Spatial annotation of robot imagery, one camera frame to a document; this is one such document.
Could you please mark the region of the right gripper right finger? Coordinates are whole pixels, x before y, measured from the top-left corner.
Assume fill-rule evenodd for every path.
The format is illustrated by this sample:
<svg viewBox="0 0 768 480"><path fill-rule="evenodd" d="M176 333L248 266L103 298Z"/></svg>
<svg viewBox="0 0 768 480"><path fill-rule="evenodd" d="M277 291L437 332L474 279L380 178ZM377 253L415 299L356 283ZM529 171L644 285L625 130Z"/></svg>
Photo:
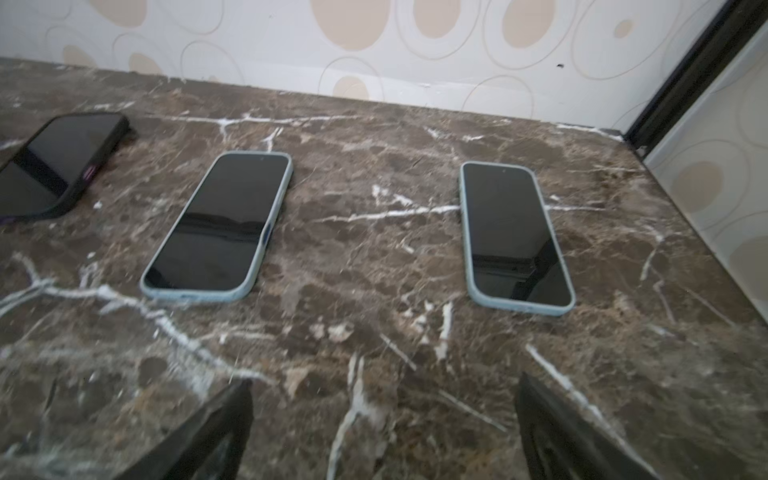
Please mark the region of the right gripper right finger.
<svg viewBox="0 0 768 480"><path fill-rule="evenodd" d="M529 477L546 479L653 479L574 409L534 377L519 381L515 410Z"/></svg>

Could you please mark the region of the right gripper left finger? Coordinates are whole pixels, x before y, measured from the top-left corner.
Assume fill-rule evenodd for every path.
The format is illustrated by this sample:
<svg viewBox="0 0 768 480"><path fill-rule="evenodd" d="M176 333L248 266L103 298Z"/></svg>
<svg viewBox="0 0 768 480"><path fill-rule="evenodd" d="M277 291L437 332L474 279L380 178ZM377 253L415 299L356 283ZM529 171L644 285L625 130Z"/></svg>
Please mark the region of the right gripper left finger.
<svg viewBox="0 0 768 480"><path fill-rule="evenodd" d="M117 477L235 479L253 423L251 385L228 385Z"/></svg>

